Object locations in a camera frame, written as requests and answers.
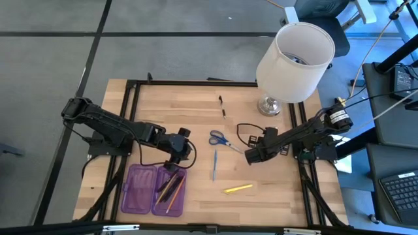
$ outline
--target scissors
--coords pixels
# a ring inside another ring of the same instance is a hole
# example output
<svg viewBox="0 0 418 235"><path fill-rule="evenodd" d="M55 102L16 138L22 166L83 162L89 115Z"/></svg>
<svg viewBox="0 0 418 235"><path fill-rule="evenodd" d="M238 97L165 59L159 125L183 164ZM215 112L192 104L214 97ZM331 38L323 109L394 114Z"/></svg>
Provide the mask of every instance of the scissors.
<svg viewBox="0 0 418 235"><path fill-rule="evenodd" d="M233 145L232 143L230 143L225 136L222 134L222 132L220 131L210 131L210 138L209 138L209 144L211 145L216 145L216 144L223 144L226 146L229 146L230 148L232 148L233 150L242 153L241 150L239 148L237 148L235 145Z"/></svg>

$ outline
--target purple pencil case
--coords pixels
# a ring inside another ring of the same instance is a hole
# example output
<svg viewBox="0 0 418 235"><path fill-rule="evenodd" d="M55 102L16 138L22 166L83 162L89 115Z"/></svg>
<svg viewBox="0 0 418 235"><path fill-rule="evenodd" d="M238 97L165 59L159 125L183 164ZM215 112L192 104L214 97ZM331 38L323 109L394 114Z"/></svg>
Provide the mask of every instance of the purple pencil case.
<svg viewBox="0 0 418 235"><path fill-rule="evenodd" d="M123 213L147 214L152 211L154 215L178 217L183 214L185 181L178 192L176 200L168 213L165 213L174 193L166 202L155 203L160 195L156 190L170 177L172 172L162 166L156 169L154 166L142 166L132 164L129 167L126 182L123 184L123 199L121 211ZM180 169L177 176L186 177L186 171Z"/></svg>
<svg viewBox="0 0 418 235"><path fill-rule="evenodd" d="M158 188L160 188L160 186L168 179L170 178L172 172L169 172L166 168L160 166L158 168L158 173L157 173L157 181L155 183L155 190L157 190ZM154 215L160 215L160 216L171 216L171 217L179 217L183 214L183 206L184 206L184 192L185 192L185 181L186 181L186 170L184 169L179 169L178 173L177 173L177 177L179 176L183 176L184 177L184 182L182 184L182 186L180 187L180 190L178 191L177 197L174 200L170 211L168 213L166 213L167 208L169 208L170 202L173 199L176 191L174 191L170 198L166 201L166 202L160 202L158 203L157 206L155 206L155 203L157 202L159 195L161 193L157 193L154 192L153 197L152 197L152 209L151 212Z"/></svg>

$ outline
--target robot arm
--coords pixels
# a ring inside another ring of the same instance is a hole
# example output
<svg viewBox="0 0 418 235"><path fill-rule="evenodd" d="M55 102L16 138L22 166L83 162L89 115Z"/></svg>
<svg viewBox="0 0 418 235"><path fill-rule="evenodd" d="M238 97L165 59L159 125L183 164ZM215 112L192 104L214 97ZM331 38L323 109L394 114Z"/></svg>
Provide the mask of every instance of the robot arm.
<svg viewBox="0 0 418 235"><path fill-rule="evenodd" d="M325 112L324 121L321 112ZM267 127L264 136L249 137L251 149L245 151L248 164L267 161L275 157L288 144L298 144L306 153L300 159L335 160L335 145L338 143L330 134L347 132L353 125L341 104L320 111L306 123L278 135L278 130Z"/></svg>
<svg viewBox="0 0 418 235"><path fill-rule="evenodd" d="M70 99L61 116L65 123L86 124L101 134L106 144L114 148L122 148L135 140L139 144L169 153L171 158L164 165L169 170L172 170L173 163L186 160L191 151L187 139L189 130L181 128L178 134L166 134L162 126L129 121L103 110L87 98Z"/></svg>

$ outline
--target wooden tabletop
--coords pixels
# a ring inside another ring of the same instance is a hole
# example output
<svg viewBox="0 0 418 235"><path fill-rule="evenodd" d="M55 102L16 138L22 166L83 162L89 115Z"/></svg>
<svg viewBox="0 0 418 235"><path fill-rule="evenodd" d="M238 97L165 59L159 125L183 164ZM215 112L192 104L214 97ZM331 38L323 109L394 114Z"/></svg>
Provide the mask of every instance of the wooden tabletop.
<svg viewBox="0 0 418 235"><path fill-rule="evenodd" d="M102 107L115 114L120 113L126 80L110 80ZM180 127L191 131L189 139L196 145L197 160L187 170L184 212L180 217L123 213L119 211L118 222L164 223L164 224L219 224L249 226L294 226L305 227L306 216L303 204L297 162L288 156L277 157L248 165L244 155L227 146L211 146L208 143L211 130L221 131L233 144L247 149L236 135L236 124L252 123L262 127L277 127L279 133L291 129L288 105L284 105L275 117L262 116L256 107L263 92L256 87L215 86L162 86L142 85L135 121L147 121L162 125L167 133L177 133ZM222 96L227 118L223 119L218 97ZM317 91L305 101L308 118L321 108ZM250 134L260 135L254 127L240 128L247 141ZM216 180L212 181L214 151L217 149ZM162 151L142 147L144 163L164 161L169 155ZM193 158L183 161L187 166ZM78 195L74 218L83 216L103 191L109 156L98 157L86 168ZM127 168L139 163L138 146L134 143ZM334 167L326 161L317 161L317 174L323 198L333 212L347 223L346 211ZM253 187L226 195L222 190L252 183ZM109 218L113 200L109 200L106 218ZM311 196L314 221L317 213Z"/></svg>

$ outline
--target table lamp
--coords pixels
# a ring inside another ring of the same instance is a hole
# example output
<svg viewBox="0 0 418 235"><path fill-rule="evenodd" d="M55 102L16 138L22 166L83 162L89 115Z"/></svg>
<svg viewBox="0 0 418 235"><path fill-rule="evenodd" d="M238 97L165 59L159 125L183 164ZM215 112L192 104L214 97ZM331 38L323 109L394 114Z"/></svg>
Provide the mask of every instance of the table lamp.
<svg viewBox="0 0 418 235"><path fill-rule="evenodd" d="M257 67L257 84L265 92L257 104L260 113L275 116L281 102L306 100L334 53L331 36L320 27L302 22L283 26Z"/></svg>

